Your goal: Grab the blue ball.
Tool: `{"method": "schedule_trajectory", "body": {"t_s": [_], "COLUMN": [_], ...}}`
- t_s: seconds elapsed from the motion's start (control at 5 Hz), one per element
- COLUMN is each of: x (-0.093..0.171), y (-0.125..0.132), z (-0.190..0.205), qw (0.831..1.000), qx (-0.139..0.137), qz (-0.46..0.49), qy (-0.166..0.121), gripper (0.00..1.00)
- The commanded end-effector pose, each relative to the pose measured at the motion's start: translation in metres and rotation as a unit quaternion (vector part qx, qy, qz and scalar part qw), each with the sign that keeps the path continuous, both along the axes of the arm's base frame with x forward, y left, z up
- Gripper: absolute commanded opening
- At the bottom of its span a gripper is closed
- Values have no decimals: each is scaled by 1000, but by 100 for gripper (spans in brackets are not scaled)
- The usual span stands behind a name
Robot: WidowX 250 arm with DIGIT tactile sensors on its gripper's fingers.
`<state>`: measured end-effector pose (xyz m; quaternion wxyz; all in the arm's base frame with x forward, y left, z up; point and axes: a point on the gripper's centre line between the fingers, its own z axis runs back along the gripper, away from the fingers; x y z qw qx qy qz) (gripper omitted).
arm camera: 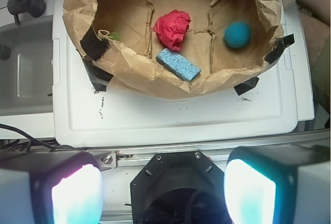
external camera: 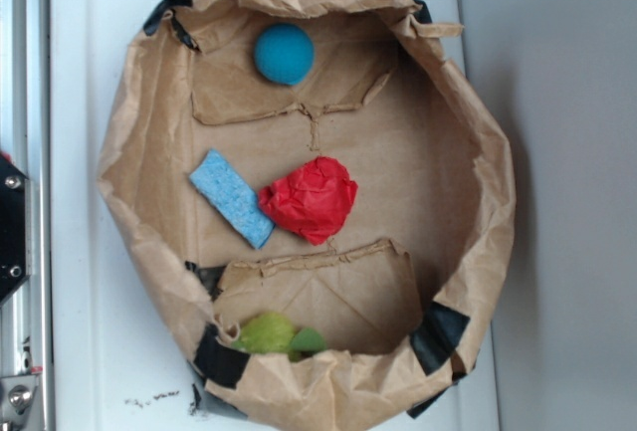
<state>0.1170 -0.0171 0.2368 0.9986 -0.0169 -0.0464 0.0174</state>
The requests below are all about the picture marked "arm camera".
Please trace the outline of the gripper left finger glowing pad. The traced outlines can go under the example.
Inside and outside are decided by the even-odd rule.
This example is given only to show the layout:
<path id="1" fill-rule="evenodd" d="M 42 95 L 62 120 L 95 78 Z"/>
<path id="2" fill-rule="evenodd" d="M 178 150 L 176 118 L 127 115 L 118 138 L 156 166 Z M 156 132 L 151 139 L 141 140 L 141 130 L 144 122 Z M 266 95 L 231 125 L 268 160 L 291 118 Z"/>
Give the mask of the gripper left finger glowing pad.
<path id="1" fill-rule="evenodd" d="M 99 223 L 103 204 L 88 152 L 1 153 L 1 223 Z"/>

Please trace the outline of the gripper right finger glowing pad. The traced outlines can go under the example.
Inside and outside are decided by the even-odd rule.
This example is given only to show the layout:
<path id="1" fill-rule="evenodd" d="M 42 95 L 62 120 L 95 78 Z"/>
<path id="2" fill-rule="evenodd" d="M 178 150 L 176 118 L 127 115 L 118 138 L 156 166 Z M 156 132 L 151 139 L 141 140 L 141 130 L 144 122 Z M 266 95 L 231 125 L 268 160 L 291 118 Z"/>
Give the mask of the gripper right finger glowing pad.
<path id="1" fill-rule="evenodd" d="M 229 155 L 224 197 L 234 223 L 330 223 L 330 148 L 239 146 Z"/>

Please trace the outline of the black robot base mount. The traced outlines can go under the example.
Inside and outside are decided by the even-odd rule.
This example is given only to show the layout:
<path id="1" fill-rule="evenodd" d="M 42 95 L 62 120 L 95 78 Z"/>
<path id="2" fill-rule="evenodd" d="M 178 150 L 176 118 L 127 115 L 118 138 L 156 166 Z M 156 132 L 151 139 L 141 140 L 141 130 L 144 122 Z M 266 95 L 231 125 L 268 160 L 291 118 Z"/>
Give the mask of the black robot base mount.
<path id="1" fill-rule="evenodd" d="M 156 154 L 130 183 L 133 223 L 232 223 L 223 183 L 201 151 Z"/>

